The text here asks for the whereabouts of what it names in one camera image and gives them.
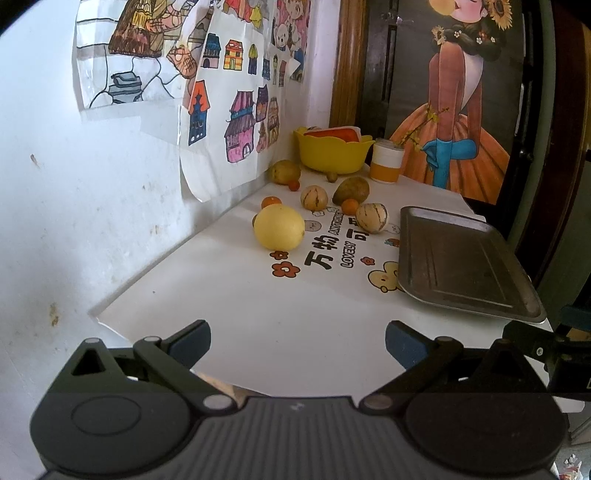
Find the white orange cup vase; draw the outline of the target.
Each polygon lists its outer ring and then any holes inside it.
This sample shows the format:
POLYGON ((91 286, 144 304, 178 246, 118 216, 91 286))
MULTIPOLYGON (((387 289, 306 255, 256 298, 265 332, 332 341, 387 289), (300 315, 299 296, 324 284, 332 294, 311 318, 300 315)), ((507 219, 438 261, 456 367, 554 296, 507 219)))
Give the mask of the white orange cup vase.
POLYGON ((370 179, 381 183, 398 182, 405 151, 391 140, 377 139, 370 160, 370 179))

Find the large yellow lemon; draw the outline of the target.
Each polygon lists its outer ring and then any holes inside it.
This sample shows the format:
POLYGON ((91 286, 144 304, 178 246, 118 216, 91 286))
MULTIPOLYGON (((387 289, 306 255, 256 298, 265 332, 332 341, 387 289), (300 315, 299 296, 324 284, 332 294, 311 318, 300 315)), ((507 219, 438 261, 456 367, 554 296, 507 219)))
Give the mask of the large yellow lemon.
POLYGON ((287 205, 266 206, 254 218, 253 233, 267 250, 290 252, 304 239, 304 218, 287 205))

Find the orange item in bowl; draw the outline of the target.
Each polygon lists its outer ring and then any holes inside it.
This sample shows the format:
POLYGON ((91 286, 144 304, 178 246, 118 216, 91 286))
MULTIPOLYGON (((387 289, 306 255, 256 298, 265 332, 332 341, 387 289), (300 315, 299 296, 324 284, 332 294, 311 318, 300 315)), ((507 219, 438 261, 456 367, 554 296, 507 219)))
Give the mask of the orange item in bowl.
POLYGON ((304 131, 304 136, 315 138, 337 138, 346 143, 360 142, 362 138, 361 130, 355 126, 342 126, 332 128, 308 128, 304 131))

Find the small orange tangerine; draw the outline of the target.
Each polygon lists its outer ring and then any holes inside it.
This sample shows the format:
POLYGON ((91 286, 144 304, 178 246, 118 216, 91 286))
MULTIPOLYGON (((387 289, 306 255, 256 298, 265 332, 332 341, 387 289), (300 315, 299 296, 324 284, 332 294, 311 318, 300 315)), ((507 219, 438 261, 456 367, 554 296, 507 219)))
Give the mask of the small orange tangerine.
POLYGON ((342 202, 342 205, 341 205, 342 214, 346 215, 346 216, 355 217, 356 210, 358 210, 359 207, 360 207, 360 203, 355 198, 346 199, 344 202, 342 202))
POLYGON ((260 208, 264 209, 267 206, 281 204, 281 203, 283 203, 283 201, 281 201, 280 198, 278 198, 276 196, 267 196, 266 198, 263 199, 262 203, 260 203, 260 208))

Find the large cartoon drawing sheet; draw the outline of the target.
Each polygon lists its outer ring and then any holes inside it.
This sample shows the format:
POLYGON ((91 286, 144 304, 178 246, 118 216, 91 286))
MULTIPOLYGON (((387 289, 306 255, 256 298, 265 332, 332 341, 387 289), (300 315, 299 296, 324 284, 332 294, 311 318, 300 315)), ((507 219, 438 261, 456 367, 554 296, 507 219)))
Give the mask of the large cartoon drawing sheet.
POLYGON ((74 34, 84 109, 181 98, 214 1, 82 1, 74 34))

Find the yellow-brown pear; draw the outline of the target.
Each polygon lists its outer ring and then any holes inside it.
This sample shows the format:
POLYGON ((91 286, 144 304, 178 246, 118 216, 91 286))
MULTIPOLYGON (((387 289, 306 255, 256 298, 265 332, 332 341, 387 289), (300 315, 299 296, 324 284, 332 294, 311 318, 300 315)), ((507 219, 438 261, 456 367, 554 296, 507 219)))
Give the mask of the yellow-brown pear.
POLYGON ((280 160, 273 163, 269 169, 270 181, 274 184, 287 185, 298 181, 301 177, 301 167, 291 160, 280 160))

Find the pink girl cartoon drawing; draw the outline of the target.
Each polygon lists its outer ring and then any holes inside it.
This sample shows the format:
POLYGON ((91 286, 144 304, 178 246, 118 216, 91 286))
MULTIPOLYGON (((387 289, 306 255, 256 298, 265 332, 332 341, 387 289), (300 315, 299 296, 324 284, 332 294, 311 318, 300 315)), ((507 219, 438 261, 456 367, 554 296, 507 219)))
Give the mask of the pink girl cartoon drawing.
POLYGON ((290 72, 290 79, 304 82, 311 1, 218 1, 217 7, 224 13, 231 13, 252 23, 259 33, 267 31, 270 34, 270 43, 290 54, 297 62, 297 67, 290 72))

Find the orange-dress girl poster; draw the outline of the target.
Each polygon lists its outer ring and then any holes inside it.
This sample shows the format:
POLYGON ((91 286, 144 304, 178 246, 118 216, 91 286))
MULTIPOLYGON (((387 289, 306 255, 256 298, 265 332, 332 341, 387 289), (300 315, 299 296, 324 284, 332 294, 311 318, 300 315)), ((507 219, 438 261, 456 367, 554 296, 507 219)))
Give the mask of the orange-dress girl poster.
POLYGON ((484 70, 501 57, 514 26, 510 1, 431 1, 448 22, 431 30, 428 100, 394 130, 412 180, 494 205, 510 155, 483 127, 484 70))

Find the coloured houses drawing sheet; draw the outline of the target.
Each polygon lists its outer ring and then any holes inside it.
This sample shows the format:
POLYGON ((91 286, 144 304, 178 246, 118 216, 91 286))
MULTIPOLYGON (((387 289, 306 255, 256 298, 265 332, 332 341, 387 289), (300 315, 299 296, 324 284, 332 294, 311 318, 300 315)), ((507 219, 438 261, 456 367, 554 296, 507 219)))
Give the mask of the coloured houses drawing sheet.
POLYGON ((190 98, 179 158, 201 202, 263 175, 276 159, 288 56, 250 23, 216 9, 190 98))

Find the yellow plastic bowl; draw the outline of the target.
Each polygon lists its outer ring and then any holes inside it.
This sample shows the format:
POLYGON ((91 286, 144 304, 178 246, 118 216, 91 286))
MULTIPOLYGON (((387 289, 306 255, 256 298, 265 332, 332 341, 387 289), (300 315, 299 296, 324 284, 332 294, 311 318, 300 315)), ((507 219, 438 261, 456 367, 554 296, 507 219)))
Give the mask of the yellow plastic bowl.
POLYGON ((349 175, 359 172, 365 165, 370 147, 375 144, 370 135, 362 135, 360 142, 346 143, 337 138, 304 136, 305 130, 305 127, 294 130, 301 163, 322 173, 349 175))

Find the metal baking tray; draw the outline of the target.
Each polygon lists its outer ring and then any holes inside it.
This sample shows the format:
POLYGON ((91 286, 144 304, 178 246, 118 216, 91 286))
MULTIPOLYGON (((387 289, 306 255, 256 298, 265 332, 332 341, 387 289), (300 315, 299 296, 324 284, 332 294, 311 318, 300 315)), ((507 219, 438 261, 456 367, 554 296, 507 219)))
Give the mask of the metal baking tray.
POLYGON ((537 291, 502 235, 466 216, 404 207, 398 282, 429 305, 532 324, 546 319, 537 291))

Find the wooden door frame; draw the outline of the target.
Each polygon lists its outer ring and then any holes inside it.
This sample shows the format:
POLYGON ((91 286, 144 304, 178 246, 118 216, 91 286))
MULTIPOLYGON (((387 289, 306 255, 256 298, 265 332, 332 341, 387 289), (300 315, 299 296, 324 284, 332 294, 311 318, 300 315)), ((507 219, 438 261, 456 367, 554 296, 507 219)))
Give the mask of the wooden door frame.
POLYGON ((354 125, 363 93, 368 2, 346 0, 339 9, 337 62, 332 84, 331 127, 354 125))

